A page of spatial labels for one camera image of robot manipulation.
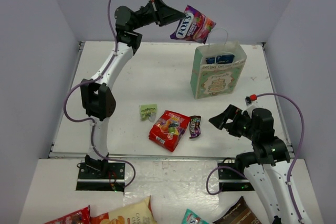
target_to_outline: small green candy wrapper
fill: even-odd
[[[209,224],[209,223],[202,220],[197,214],[192,212],[190,209],[187,209],[181,224]]]
[[[158,106],[156,104],[141,105],[140,120],[145,121],[148,119],[149,121],[154,122],[156,118],[157,107]]]

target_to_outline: white floor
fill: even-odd
[[[217,166],[215,161],[132,161],[137,176],[125,194],[110,191],[75,191],[80,159],[40,159],[20,218],[20,224],[45,223],[88,205],[97,216],[140,201],[152,195],[153,214],[158,224],[181,223],[187,208],[211,222],[225,213],[240,196],[263,224],[266,212],[254,191],[225,192],[208,195],[205,181]],[[129,181],[132,172],[125,170]],[[304,160],[293,170],[298,192],[312,223],[323,224]],[[210,189],[218,190],[217,173],[210,180]]]
[[[111,155],[213,158],[236,156],[252,150],[249,140],[215,129],[208,119],[223,112],[229,104],[244,109],[247,95],[273,92],[262,47],[243,45],[247,62],[233,94],[195,100],[190,77],[197,46],[199,44],[141,44],[112,89],[117,108],[108,130]],[[112,49],[112,42],[86,42],[74,84],[83,78],[90,79]],[[187,131],[173,153],[148,140],[153,123],[140,121],[139,105],[151,103],[158,105],[157,118],[164,110],[201,115],[201,137],[189,140]],[[276,134],[286,141],[275,98],[260,98],[259,105],[272,112]],[[70,98],[68,111],[75,118],[86,117],[79,90]],[[63,117],[50,156],[84,156],[89,146],[89,135],[89,123],[72,123]]]

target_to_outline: red connector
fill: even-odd
[[[257,100],[257,95],[256,94],[250,95],[250,99],[251,99],[252,102],[256,101]]]

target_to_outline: candy bag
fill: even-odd
[[[61,218],[49,221],[45,224],[90,224],[90,206],[80,209],[78,211],[72,212]]]
[[[197,214],[187,209],[181,224],[209,224],[202,220]]]
[[[141,105],[140,120],[145,121],[148,119],[150,122],[154,123],[156,118],[157,107],[158,106],[156,104]]]
[[[190,139],[198,137],[201,134],[201,128],[199,127],[200,125],[201,125],[200,115],[193,115],[190,117],[190,124],[189,124]]]
[[[214,224],[261,224],[254,213],[249,209],[243,196]]]
[[[153,125],[149,139],[173,152],[188,127],[190,117],[166,110]]]
[[[205,44],[210,31],[215,27],[216,23],[190,5],[186,7],[184,13],[186,17],[180,21],[177,30],[170,38]]]
[[[151,197],[136,204],[91,218],[91,224],[157,224],[151,210]]]

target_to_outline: red candy bag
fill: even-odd
[[[185,18],[180,21],[171,39],[195,41],[205,44],[210,31],[216,23],[188,5],[184,11]]]
[[[90,224],[90,218],[90,206],[88,206],[45,224]]]
[[[166,110],[149,132],[149,139],[173,152],[189,121],[189,116]]]

